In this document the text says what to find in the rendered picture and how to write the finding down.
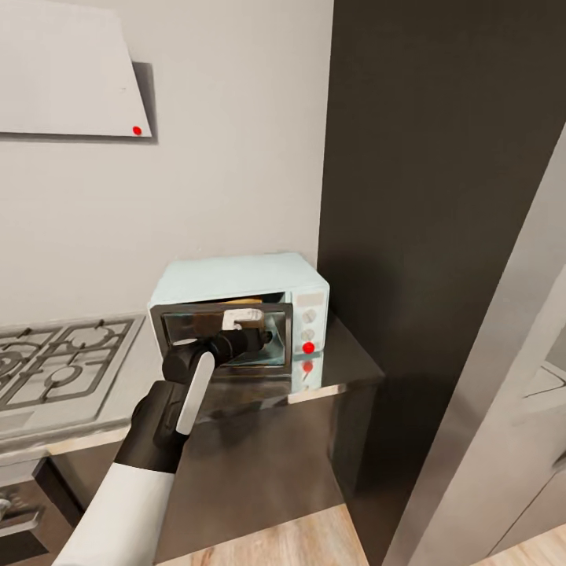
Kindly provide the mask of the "microwave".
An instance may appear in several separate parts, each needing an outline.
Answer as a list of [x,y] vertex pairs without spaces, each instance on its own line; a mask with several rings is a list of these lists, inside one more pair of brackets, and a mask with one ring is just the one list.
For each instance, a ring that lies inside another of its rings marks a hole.
[[[217,336],[225,311],[262,311],[261,322],[241,322],[242,329],[275,329],[262,349],[241,353],[212,375],[292,373],[292,357],[325,347],[330,284],[301,254],[263,254],[224,259],[170,262],[145,302],[161,361],[178,340]],[[261,295],[262,303],[202,303]]]

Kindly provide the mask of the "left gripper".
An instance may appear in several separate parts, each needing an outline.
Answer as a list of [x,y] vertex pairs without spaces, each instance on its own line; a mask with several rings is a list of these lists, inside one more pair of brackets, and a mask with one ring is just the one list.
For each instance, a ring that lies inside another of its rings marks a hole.
[[264,344],[272,341],[276,335],[275,329],[259,331],[259,328],[245,329],[221,329],[217,336],[224,337],[230,344],[230,359],[236,358],[241,353],[252,353],[262,349]]

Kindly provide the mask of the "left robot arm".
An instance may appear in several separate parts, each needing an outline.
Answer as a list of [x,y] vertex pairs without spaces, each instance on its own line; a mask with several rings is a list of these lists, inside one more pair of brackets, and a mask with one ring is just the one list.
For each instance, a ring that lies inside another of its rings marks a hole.
[[264,314],[225,311],[217,336],[178,340],[164,381],[134,408],[131,430],[102,485],[52,566],[152,566],[172,482],[214,369],[272,341],[275,329],[242,329]]

